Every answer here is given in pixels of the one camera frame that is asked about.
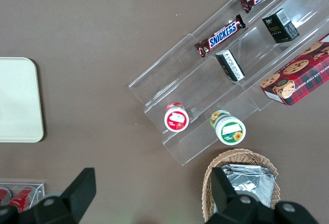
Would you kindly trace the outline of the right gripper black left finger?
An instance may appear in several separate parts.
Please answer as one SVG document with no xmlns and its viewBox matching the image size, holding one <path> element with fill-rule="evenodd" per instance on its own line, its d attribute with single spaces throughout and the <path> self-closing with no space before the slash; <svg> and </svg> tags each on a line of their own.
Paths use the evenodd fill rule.
<svg viewBox="0 0 329 224">
<path fill-rule="evenodd" d="M 88 167 L 60 196 L 47 197 L 19 214 L 19 223 L 79 223 L 96 195 L 95 169 Z"/>
</svg>

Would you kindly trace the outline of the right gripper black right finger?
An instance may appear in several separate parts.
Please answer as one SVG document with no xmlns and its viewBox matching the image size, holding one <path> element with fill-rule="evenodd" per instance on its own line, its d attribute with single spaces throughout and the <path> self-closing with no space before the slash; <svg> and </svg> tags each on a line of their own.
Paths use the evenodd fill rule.
<svg viewBox="0 0 329 224">
<path fill-rule="evenodd" d="M 221 168 L 212 169 L 211 182 L 217 213 L 207 223 L 272 223 L 272 209 L 251 196 L 237 194 Z"/>
</svg>

